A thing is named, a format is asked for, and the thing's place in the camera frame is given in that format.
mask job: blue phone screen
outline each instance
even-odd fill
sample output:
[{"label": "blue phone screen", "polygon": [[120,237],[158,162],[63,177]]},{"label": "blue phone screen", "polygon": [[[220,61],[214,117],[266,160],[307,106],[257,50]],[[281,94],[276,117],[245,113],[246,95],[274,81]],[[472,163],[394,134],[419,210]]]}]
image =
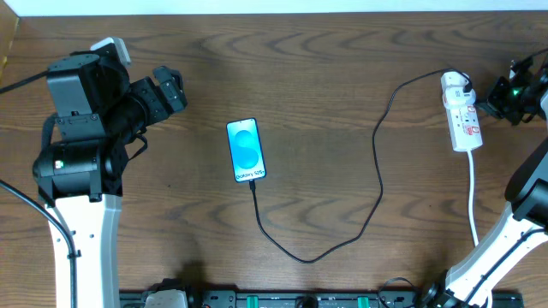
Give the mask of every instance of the blue phone screen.
[{"label": "blue phone screen", "polygon": [[265,160],[255,119],[233,121],[226,125],[226,130],[229,135],[236,181],[250,181],[265,177]]}]

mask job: white power strip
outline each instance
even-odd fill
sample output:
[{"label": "white power strip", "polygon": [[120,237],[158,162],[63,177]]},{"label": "white power strip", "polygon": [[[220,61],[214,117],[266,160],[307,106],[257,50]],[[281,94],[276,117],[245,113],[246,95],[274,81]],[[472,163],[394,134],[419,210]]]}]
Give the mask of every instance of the white power strip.
[{"label": "white power strip", "polygon": [[468,83],[466,78],[457,72],[448,72],[442,76],[442,99],[447,111],[447,120],[451,134],[453,150],[464,152],[483,145],[480,123],[474,107],[476,93],[464,92]]}]

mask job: wooden edge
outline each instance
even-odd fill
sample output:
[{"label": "wooden edge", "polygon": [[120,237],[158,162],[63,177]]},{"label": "wooden edge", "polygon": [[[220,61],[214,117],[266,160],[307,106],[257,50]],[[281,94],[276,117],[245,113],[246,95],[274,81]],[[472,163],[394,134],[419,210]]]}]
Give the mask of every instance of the wooden edge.
[{"label": "wooden edge", "polygon": [[8,62],[8,54],[14,42],[15,32],[19,24],[19,17],[9,8],[3,0],[0,0],[0,80],[2,71]]}]

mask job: wooden table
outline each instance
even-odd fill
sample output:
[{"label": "wooden table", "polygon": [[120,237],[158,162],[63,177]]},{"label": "wooden table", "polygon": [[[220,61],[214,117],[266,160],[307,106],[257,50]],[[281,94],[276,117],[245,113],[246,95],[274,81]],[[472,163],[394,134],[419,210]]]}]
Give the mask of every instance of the wooden table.
[{"label": "wooden table", "polygon": [[[480,97],[509,61],[546,47],[547,13],[204,15],[26,18],[3,85],[107,37],[125,39],[132,80],[180,69],[188,109],[151,127],[149,150],[123,175],[120,288],[165,277],[240,289],[376,289],[394,276],[422,286],[472,249],[468,161],[453,152],[439,77],[399,92],[377,135],[384,198],[363,238],[313,265],[268,242],[249,188],[234,182],[225,124],[254,116],[268,177],[257,194],[265,228],[312,258],[357,234],[379,194],[372,128],[392,91],[454,66]],[[45,81],[0,98],[0,174],[37,196],[31,166],[54,112]],[[546,136],[482,114],[474,151],[479,235],[498,219],[509,177]],[[134,151],[139,145],[131,145]],[[55,304],[46,221],[1,192],[0,306]],[[541,246],[497,286],[544,307]]]}]

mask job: white background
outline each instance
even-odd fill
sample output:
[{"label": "white background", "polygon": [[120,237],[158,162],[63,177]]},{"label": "white background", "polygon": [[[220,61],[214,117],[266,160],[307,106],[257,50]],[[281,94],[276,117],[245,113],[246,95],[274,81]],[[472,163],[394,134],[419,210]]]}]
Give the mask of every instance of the white background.
[{"label": "white background", "polygon": [[547,0],[4,0],[16,14],[182,15],[548,10]]}]

